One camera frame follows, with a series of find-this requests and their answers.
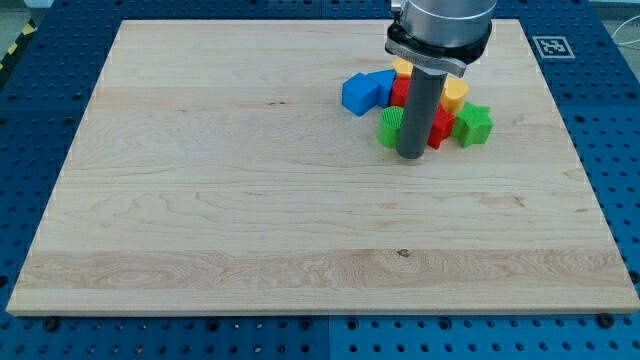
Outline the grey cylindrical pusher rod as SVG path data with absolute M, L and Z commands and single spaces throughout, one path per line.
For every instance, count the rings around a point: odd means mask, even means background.
M 425 151 L 447 78 L 444 72 L 413 69 L 396 150 L 405 159 L 418 159 Z

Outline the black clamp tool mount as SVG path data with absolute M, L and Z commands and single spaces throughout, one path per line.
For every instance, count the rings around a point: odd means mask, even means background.
M 387 28 L 385 51 L 418 67 L 463 77 L 467 66 L 483 55 L 491 33 L 492 24 L 489 24 L 484 34 L 472 43 L 440 47 L 418 40 L 398 22 L 393 22 Z

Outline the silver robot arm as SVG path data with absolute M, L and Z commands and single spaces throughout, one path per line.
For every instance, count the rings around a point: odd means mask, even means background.
M 496 0 L 399 0 L 385 50 L 413 65 L 396 150 L 423 156 L 445 80 L 461 78 L 483 54 L 492 32 Z

